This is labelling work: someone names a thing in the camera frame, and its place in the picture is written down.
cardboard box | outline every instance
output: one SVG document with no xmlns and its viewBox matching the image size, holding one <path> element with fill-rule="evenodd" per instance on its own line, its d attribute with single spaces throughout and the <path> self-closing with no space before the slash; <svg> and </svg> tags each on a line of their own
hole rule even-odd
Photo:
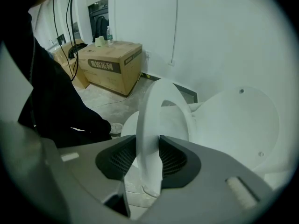
<svg viewBox="0 0 299 224">
<path fill-rule="evenodd" d="M 76 39 L 76 44 L 77 45 L 81 44 L 81 43 L 84 43 L 84 42 L 81 39 Z M 70 42 L 62 45 L 62 49 L 64 50 L 66 56 L 68 56 L 69 50 L 71 48 L 72 48 L 72 45 L 71 45 Z M 73 70 L 74 70 L 74 74 L 75 74 L 76 68 L 77 68 L 77 64 L 76 64 L 76 67 L 74 68 L 76 58 L 68 59 L 69 64 L 70 64 L 70 67 L 69 67 L 69 64 L 67 63 L 67 59 L 66 59 L 63 51 L 61 50 L 61 48 L 58 48 L 57 50 L 55 50 L 53 52 L 53 54 L 54 54 L 54 60 L 57 61 L 61 65 L 61 67 L 65 70 L 65 72 L 72 79 L 71 72 L 73 72 Z M 72 84 L 76 87 L 83 88 L 83 89 L 85 89 L 89 85 L 89 81 L 85 77 L 84 72 L 81 70 L 80 64 L 79 64 L 79 67 L 78 67 L 77 74 L 76 74 L 74 80 L 72 81 Z"/>
<path fill-rule="evenodd" d="M 114 42 L 101 47 L 89 45 L 79 51 L 79 64 L 86 78 L 114 93 L 128 96 L 141 70 L 142 45 Z"/>
</svg>

cable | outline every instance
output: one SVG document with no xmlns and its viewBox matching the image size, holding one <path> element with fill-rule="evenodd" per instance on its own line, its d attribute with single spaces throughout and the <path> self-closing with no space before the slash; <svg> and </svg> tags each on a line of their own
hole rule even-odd
<svg viewBox="0 0 299 224">
<path fill-rule="evenodd" d="M 127 98 L 125 98 L 125 99 L 123 99 L 123 100 L 121 100 L 121 101 L 116 101 L 116 102 L 112 102 L 112 103 L 107 103 L 107 104 L 104 104 L 104 105 L 111 105 L 111 104 L 119 103 L 119 102 L 125 101 L 126 99 L 130 98 L 130 97 L 132 96 L 132 94 L 134 93 L 134 90 L 135 90 L 135 88 L 136 88 L 136 86 L 137 86 L 137 84 L 138 84 L 138 81 L 139 81 L 140 77 L 141 77 L 141 72 L 140 72 L 140 75 L 139 75 L 139 78 L 138 78 L 138 80 L 137 80 L 137 82 L 136 82 L 135 87 L 133 88 L 131 94 L 130 94 Z"/>
<path fill-rule="evenodd" d="M 68 11 L 69 11 L 70 1 L 71 1 L 71 0 L 69 0 L 69 2 L 68 2 L 68 4 L 67 4 L 67 9 L 66 9 L 66 14 L 65 14 L 65 20 L 66 20 L 67 31 L 69 32 L 70 41 L 71 41 L 71 34 L 70 34 L 70 30 L 69 30 L 69 24 L 68 24 L 68 22 L 67 22 L 67 13 L 68 13 Z"/>
<path fill-rule="evenodd" d="M 77 62 L 77 67 L 76 67 L 76 73 L 73 77 L 76 76 L 77 74 L 77 71 L 78 71 L 78 67 L 79 67 L 79 54 L 78 54 L 78 49 L 77 49 L 77 44 L 76 44 L 76 39 L 75 39 L 75 34 L 74 34 L 74 24 L 73 24 L 73 12 L 72 12 L 72 5 L 73 5 L 73 0 L 71 0 L 71 8 L 70 8 L 70 15 L 71 15 L 71 32 L 73 34 L 73 41 L 74 41 L 74 46 L 76 47 L 76 62 Z"/>
<path fill-rule="evenodd" d="M 178 0 L 176 0 L 176 23 L 175 23 L 175 27 L 174 27 L 174 38 L 173 38 L 171 63 L 173 62 L 174 49 L 175 49 L 176 38 L 177 38 L 177 26 L 178 26 Z"/>
<path fill-rule="evenodd" d="M 70 34 L 70 30 L 69 30 L 69 24 L 68 24 L 68 21 L 67 21 L 67 13 L 68 13 L 68 11 L 69 11 L 70 1 L 71 1 L 71 0 L 69 0 L 69 2 L 68 2 L 68 4 L 67 4 L 67 9 L 66 9 L 66 14 L 65 14 L 65 21 L 66 21 L 67 31 L 68 31 L 69 36 L 70 36 L 70 41 L 71 41 L 71 34 Z"/>
<path fill-rule="evenodd" d="M 35 53 L 36 53 L 36 39 L 33 36 L 33 52 L 32 52 L 32 59 L 31 59 L 31 64 L 30 64 L 30 70 L 29 70 L 29 83 L 32 85 L 32 78 L 33 78 L 33 64 L 34 64 L 34 58 L 35 58 Z M 34 111 L 33 111 L 33 99 L 32 99 L 32 92 L 29 95 L 29 104 L 30 104 L 30 117 L 32 121 L 32 125 L 34 127 L 35 132 L 38 134 L 37 127 L 36 127 L 36 119 L 34 116 Z"/>
<path fill-rule="evenodd" d="M 54 17 L 54 25 L 55 25 L 55 30 L 56 30 L 56 34 L 57 34 L 57 40 L 58 40 L 59 35 L 58 35 L 57 27 L 56 27 L 55 9 L 54 9 L 54 0 L 53 0 L 53 17 Z M 72 73 L 72 71 L 71 71 L 71 66 L 70 66 L 70 63 L 69 63 L 69 59 L 67 58 L 67 56 L 66 56 L 64 50 L 62 49 L 62 46 L 61 46 L 60 43 L 59 43 L 59 45 L 60 45 L 60 48 L 61 48 L 62 52 L 64 53 L 64 56 L 65 56 L 65 58 L 66 58 L 66 60 L 67 60 L 68 65 L 69 65 L 70 73 L 71 73 L 71 76 L 72 76 L 71 81 L 73 81 L 73 80 L 74 80 L 74 76 L 73 76 L 73 73 Z"/>
</svg>

power outlet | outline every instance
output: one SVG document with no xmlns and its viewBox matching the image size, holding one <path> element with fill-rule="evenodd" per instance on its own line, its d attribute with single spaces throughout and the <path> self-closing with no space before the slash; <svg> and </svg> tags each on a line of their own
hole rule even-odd
<svg viewBox="0 0 299 224">
<path fill-rule="evenodd" d="M 172 60 L 172 61 L 169 61 L 168 62 L 168 65 L 169 66 L 174 66 L 176 64 L 176 61 L 175 60 Z"/>
<path fill-rule="evenodd" d="M 150 59 L 151 58 L 151 51 L 146 50 L 145 51 L 145 56 L 146 56 L 146 59 Z"/>
</svg>

white toilet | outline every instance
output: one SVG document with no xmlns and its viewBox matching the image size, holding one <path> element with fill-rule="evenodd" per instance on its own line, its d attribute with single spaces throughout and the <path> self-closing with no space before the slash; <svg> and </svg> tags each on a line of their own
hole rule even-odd
<svg viewBox="0 0 299 224">
<path fill-rule="evenodd" d="M 176 106 L 161 107 L 165 100 Z M 140 111 L 126 121 L 121 135 L 136 134 L 137 159 L 131 169 L 139 170 L 141 193 L 156 197 L 162 179 L 161 134 L 227 153 L 272 188 L 282 186 L 292 173 L 288 154 L 293 150 L 288 140 L 279 141 L 279 125 L 272 100 L 258 89 L 236 87 L 188 105 L 170 81 L 161 79 L 149 87 Z"/>
</svg>

black clothing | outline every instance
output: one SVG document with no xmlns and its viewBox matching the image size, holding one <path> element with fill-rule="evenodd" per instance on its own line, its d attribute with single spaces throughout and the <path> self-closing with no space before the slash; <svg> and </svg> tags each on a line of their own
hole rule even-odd
<svg viewBox="0 0 299 224">
<path fill-rule="evenodd" d="M 29 80 L 29 70 L 33 54 L 33 31 L 31 16 L 18 14 L 18 23 L 7 27 L 3 41 L 23 75 Z M 17 39 L 24 44 L 18 49 Z M 38 133 L 54 140 L 57 147 L 70 147 L 111 139 L 110 124 L 96 112 L 87 108 L 74 89 L 69 76 L 61 65 L 50 58 L 48 52 L 35 39 L 33 63 L 32 105 L 25 104 L 19 122 L 34 128 L 30 116 L 31 107 Z"/>
<path fill-rule="evenodd" d="M 97 18 L 94 26 L 95 31 L 93 35 L 93 42 L 95 42 L 95 39 L 99 36 L 103 36 L 104 40 L 107 41 L 108 26 L 109 26 L 109 21 L 107 21 L 104 16 L 100 16 Z"/>
</svg>

